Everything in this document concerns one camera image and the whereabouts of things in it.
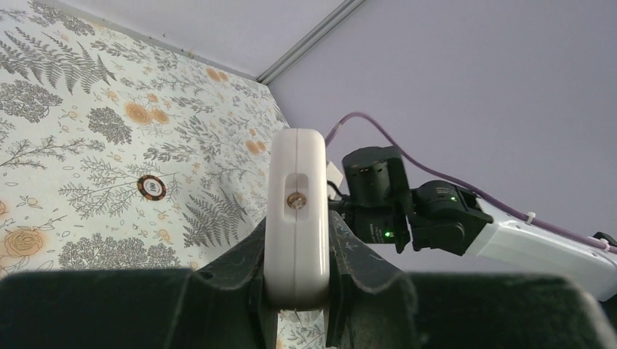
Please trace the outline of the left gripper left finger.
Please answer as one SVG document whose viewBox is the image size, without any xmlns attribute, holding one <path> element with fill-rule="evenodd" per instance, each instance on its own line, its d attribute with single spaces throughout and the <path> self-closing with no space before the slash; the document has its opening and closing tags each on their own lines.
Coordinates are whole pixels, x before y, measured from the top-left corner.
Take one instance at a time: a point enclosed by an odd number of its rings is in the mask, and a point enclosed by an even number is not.
<svg viewBox="0 0 617 349">
<path fill-rule="evenodd" d="M 30 272 L 1 281 L 3 348 L 274 348 L 265 223 L 198 270 Z"/>
</svg>

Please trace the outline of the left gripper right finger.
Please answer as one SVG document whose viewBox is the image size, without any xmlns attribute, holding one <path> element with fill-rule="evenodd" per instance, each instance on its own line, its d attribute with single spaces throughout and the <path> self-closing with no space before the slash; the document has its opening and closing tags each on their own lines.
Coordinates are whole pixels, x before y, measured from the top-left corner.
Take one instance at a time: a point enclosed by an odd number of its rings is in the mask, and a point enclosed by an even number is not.
<svg viewBox="0 0 617 349">
<path fill-rule="evenodd" d="M 329 213 L 334 348 L 614 348 L 613 308 L 566 278 L 407 273 Z"/>
</svg>

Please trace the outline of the white red remote control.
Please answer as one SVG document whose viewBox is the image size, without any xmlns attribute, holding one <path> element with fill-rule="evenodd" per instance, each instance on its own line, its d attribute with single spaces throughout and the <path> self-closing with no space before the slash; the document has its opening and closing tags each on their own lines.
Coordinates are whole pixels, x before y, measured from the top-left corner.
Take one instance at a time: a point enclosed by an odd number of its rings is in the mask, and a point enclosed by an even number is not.
<svg viewBox="0 0 617 349">
<path fill-rule="evenodd" d="M 325 139 L 284 129 L 271 147 L 263 259 L 266 294 L 282 310 L 327 302 L 330 241 Z"/>
</svg>

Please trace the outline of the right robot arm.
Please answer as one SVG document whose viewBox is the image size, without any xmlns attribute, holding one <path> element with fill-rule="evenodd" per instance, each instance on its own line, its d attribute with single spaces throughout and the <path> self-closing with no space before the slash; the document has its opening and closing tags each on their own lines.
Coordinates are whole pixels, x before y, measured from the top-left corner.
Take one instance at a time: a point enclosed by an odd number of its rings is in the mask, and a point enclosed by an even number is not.
<svg viewBox="0 0 617 349">
<path fill-rule="evenodd" d="M 349 194 L 338 212 L 367 244 L 398 252 L 439 249 L 493 258 L 539 273 L 563 275 L 600 301 L 616 296 L 616 240 L 577 236 L 542 223 L 533 213 L 497 207 L 452 180 L 408 184 L 394 146 L 360 148 L 342 160 Z"/>
</svg>

